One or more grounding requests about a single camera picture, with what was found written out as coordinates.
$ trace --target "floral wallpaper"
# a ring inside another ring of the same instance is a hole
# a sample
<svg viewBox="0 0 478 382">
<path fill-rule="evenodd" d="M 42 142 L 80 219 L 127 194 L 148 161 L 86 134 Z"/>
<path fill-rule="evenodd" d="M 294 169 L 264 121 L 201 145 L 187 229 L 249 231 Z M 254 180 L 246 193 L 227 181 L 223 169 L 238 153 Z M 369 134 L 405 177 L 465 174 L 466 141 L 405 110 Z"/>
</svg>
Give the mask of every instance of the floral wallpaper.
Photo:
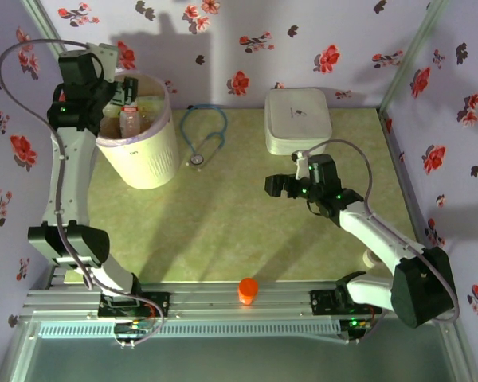
<svg viewBox="0 0 478 382">
<path fill-rule="evenodd" d="M 39 38 L 35 24 L 14 0 L 0 1 L 0 54 L 18 41 Z M 47 47 L 23 45 L 3 70 L 10 91 L 45 115 L 60 82 Z M 51 143 L 43 126 L 13 104 L 0 85 L 0 368 L 29 289 L 47 271 L 47 260 L 28 242 L 40 224 L 49 192 Z"/>
<path fill-rule="evenodd" d="M 118 45 L 121 68 L 169 80 L 177 89 L 170 102 L 181 109 L 262 107 L 276 84 L 321 88 L 331 107 L 377 107 L 429 4 L 38 1 L 62 38 Z"/>
<path fill-rule="evenodd" d="M 449 3 L 387 114 L 421 237 L 449 254 L 478 368 L 478 0 Z"/>
</svg>

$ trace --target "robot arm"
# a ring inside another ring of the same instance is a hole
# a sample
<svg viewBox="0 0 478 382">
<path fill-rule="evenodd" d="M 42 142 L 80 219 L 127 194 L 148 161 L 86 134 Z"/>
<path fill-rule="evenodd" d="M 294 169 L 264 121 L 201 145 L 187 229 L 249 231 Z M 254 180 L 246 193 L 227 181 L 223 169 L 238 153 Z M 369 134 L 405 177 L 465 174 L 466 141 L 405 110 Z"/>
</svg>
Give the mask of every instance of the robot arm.
<svg viewBox="0 0 478 382">
<path fill-rule="evenodd" d="M 60 54 L 58 63 L 64 83 L 57 86 L 48 111 L 49 123 L 57 131 L 65 148 L 61 158 L 59 146 L 53 140 L 53 166 L 49 201 L 41 226 L 29 228 L 30 243 L 51 263 L 67 269 L 77 269 L 67 253 L 57 231 L 57 215 L 69 243 L 76 249 L 82 263 L 105 286 L 139 293 L 138 279 L 124 270 L 109 254 L 110 241 L 105 231 L 89 227 L 87 196 L 96 154 L 103 108 L 109 102 L 129 104 L 136 98 L 137 80 L 115 81 L 118 61 L 117 48 L 111 45 L 88 44 L 89 49 Z M 61 92 L 65 100 L 60 100 Z M 61 166 L 63 178 L 59 179 Z M 60 206 L 57 205 L 57 183 L 62 181 Z M 117 302 L 120 298 L 103 290 Z"/>
<path fill-rule="evenodd" d="M 441 282 L 414 254 L 416 251 L 424 256 L 454 291 L 448 256 L 442 249 L 425 248 L 370 212 L 361 196 L 342 188 L 330 155 L 306 158 L 299 152 L 292 159 L 297 164 L 296 174 L 267 177 L 266 192 L 279 197 L 284 190 L 288 197 L 306 199 L 308 208 L 315 203 L 319 209 L 317 215 L 330 219 L 360 239 L 392 274 L 390 278 L 364 272 L 345 276 L 338 282 L 337 301 L 344 305 L 368 304 L 392 310 L 413 328 L 453 308 Z"/>
</svg>

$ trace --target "orange bottle cap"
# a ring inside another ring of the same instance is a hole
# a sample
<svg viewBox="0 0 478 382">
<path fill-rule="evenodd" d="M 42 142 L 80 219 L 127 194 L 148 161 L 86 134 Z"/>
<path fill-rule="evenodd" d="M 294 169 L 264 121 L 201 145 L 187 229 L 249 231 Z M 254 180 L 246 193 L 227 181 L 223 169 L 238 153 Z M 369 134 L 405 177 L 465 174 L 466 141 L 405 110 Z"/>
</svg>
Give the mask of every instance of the orange bottle cap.
<svg viewBox="0 0 478 382">
<path fill-rule="evenodd" d="M 243 303 L 251 303 L 258 293 L 258 283 L 255 279 L 248 277 L 239 283 L 239 299 Z"/>
</svg>

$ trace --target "white plastic box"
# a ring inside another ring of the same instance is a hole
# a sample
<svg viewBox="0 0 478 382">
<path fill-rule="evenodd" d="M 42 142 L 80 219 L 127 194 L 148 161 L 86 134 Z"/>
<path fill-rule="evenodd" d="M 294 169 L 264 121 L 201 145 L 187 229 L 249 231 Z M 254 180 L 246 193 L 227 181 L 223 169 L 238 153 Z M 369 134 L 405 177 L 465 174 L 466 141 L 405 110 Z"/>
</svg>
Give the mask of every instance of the white plastic box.
<svg viewBox="0 0 478 382">
<path fill-rule="evenodd" d="M 274 155 L 308 150 L 331 138 L 326 96 L 315 88 L 272 89 L 265 100 L 265 143 Z M 312 154 L 322 154 L 326 146 Z"/>
</svg>

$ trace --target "stethoscope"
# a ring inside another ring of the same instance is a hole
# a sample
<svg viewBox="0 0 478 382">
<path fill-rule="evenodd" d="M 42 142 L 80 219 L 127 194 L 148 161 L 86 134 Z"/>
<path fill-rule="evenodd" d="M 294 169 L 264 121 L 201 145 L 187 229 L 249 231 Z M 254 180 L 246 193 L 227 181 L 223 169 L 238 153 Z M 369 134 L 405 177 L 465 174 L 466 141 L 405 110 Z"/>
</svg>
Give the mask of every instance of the stethoscope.
<svg viewBox="0 0 478 382">
<path fill-rule="evenodd" d="M 198 145 L 198 147 L 195 149 L 193 146 L 193 143 L 188 139 L 186 132 L 184 131 L 184 122 L 186 121 L 186 118 L 188 117 L 189 114 L 191 114 L 192 111 L 197 110 L 197 109 L 213 109 L 215 111 L 218 111 L 221 116 L 223 117 L 223 128 L 220 131 L 214 131 L 212 133 L 209 133 L 203 141 Z M 181 128 L 181 133 L 182 137 L 188 144 L 188 146 L 191 148 L 191 151 L 193 152 L 190 160 L 186 163 L 187 166 L 191 166 L 196 168 L 198 171 L 202 171 L 202 168 L 209 163 L 209 161 L 213 158 L 213 156 L 221 150 L 221 148 L 225 145 L 225 132 L 226 128 L 229 124 L 229 120 L 226 118 L 225 112 L 220 109 L 217 106 L 210 105 L 207 103 L 201 103 L 199 105 L 193 106 L 191 109 L 189 109 L 186 114 L 182 117 L 181 123 L 180 123 L 180 128 Z M 216 149 L 212 152 L 212 154 L 208 158 L 204 158 L 202 155 L 202 148 L 204 145 L 213 137 L 218 137 L 220 140 L 219 145 L 216 147 Z"/>
</svg>

